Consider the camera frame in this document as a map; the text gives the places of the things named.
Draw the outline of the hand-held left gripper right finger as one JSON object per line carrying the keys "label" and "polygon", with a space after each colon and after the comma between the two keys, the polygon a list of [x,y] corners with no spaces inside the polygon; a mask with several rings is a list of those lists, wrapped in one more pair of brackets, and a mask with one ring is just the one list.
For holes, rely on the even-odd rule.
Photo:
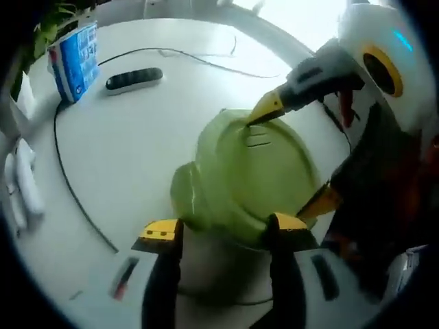
{"label": "hand-held left gripper right finger", "polygon": [[268,251],[275,328],[363,328],[377,313],[346,263],[300,219],[272,213]]}

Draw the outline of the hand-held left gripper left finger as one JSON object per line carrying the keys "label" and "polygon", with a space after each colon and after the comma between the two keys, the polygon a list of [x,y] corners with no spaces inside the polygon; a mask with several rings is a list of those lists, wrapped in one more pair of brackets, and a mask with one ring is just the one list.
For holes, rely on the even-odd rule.
{"label": "hand-held left gripper left finger", "polygon": [[175,328],[184,224],[147,224],[69,303],[79,328]]}

